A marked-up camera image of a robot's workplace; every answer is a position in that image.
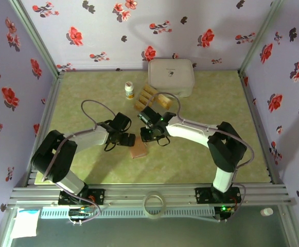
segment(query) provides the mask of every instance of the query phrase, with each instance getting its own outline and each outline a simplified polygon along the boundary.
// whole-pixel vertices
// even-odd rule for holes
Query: clear tape roll
[[[158,214],[155,214],[155,215],[149,213],[146,209],[146,202],[151,197],[158,198],[162,203],[161,211]],[[143,199],[143,211],[149,219],[158,219],[158,218],[160,218],[164,214],[165,210],[166,210],[166,202],[165,202],[165,199],[164,199],[164,197],[162,196],[161,193],[159,193],[157,191],[151,191],[151,192],[147,193],[147,195]]]

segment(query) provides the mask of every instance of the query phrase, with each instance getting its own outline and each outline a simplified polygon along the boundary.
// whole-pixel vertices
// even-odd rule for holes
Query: white paper
[[[39,215],[40,210],[19,208],[10,237],[24,238],[36,236]]]

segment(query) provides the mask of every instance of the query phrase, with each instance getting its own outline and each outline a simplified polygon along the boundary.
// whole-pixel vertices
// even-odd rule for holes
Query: floral wallpaper
[[[299,1],[284,1],[244,83],[261,116],[275,170],[295,198],[299,222]]]
[[[26,171],[52,81],[9,2],[0,1],[0,223]]]
[[[124,70],[159,58],[239,69],[272,0],[21,2],[58,70]]]

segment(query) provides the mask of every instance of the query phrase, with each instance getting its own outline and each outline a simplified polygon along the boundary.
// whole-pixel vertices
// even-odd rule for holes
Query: green tabletop
[[[135,98],[127,99],[124,84],[132,81]],[[90,128],[92,122],[82,113],[85,99],[104,103],[115,113],[122,112],[132,119],[128,132],[140,134],[144,124],[137,118],[133,105],[148,81],[147,71],[127,72],[67,72],[63,78],[50,130],[69,134]],[[243,88],[236,71],[196,71],[192,95],[181,98],[181,116],[204,124],[232,124],[242,139],[255,151],[254,161],[240,169],[238,182],[269,182],[266,164],[249,111]],[[112,119],[111,112],[87,102],[86,112],[96,121]],[[170,111],[175,112],[177,102]],[[172,137],[166,147],[156,142],[148,144],[145,157],[131,159],[128,147],[117,146],[104,152],[104,146],[93,146],[75,155],[71,170],[87,184],[100,183],[211,183],[216,173],[209,150],[198,143]],[[242,161],[249,159],[247,151]],[[35,184],[41,183],[38,174]]]

